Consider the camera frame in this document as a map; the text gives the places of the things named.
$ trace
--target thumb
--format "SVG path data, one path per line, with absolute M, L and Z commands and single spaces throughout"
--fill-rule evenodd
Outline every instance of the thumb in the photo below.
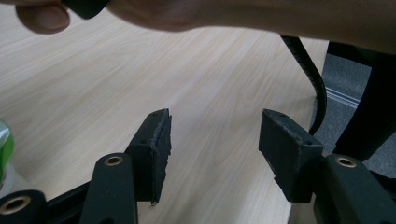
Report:
M 16 10 L 23 25 L 35 33 L 55 34 L 70 24 L 69 15 L 61 4 L 16 6 Z

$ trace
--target wooden table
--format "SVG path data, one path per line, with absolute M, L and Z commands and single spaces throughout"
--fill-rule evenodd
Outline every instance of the wooden table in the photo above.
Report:
M 170 34 L 103 12 L 34 35 L 12 7 L 0 13 L 0 119 L 15 136 L 16 170 L 48 199 L 90 180 L 147 114 L 170 108 L 162 199 L 139 203 L 140 223 L 287 222 L 290 204 L 258 150 L 261 114 L 274 109 L 307 129 L 315 93 L 277 34 Z M 327 42 L 304 43 L 321 70 Z

